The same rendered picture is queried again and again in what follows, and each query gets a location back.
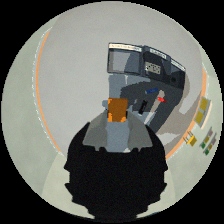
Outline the white domino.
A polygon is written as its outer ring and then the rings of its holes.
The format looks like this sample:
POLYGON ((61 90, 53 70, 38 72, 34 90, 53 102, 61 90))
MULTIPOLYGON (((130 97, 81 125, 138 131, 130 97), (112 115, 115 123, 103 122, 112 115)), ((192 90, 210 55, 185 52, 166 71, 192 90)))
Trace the white domino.
POLYGON ((145 70, 160 74, 160 66, 145 62, 145 70))

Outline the dark grey bins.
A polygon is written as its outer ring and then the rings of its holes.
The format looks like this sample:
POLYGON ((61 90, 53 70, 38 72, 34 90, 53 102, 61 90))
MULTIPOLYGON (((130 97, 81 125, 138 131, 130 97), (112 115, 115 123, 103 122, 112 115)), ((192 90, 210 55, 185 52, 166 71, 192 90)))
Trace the dark grey bins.
POLYGON ((181 90, 184 90, 185 85, 185 67, 172 59, 171 56, 146 45, 141 47, 126 43, 109 42, 107 73, 127 75, 132 73, 131 75, 134 76, 164 82, 173 87, 177 86, 176 88, 179 87, 178 89, 181 90), (160 66, 160 74, 145 70, 145 62, 160 66), (172 77, 176 79, 176 82, 172 82, 172 77))

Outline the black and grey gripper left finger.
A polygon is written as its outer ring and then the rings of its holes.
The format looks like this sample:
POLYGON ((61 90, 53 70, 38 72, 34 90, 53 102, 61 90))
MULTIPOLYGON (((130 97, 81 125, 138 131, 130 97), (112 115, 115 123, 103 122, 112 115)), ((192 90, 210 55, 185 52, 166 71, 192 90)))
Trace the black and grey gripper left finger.
POLYGON ((105 110, 84 127, 73 137, 67 154, 64 169, 70 172, 70 167, 76 158, 87 152, 99 151, 99 147, 107 147, 107 118, 105 110))

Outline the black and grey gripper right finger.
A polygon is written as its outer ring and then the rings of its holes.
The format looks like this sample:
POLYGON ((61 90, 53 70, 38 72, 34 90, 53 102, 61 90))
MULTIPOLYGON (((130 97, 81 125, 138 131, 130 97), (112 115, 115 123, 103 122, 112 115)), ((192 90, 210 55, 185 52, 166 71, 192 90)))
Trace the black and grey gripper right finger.
POLYGON ((136 147, 139 152, 146 152, 154 155, 161 161, 164 172, 167 171, 168 166, 166 163, 165 150, 158 136, 148 125, 145 125, 128 110, 126 111, 126 119, 129 119, 128 128, 130 129, 128 150, 131 152, 132 149, 136 147))

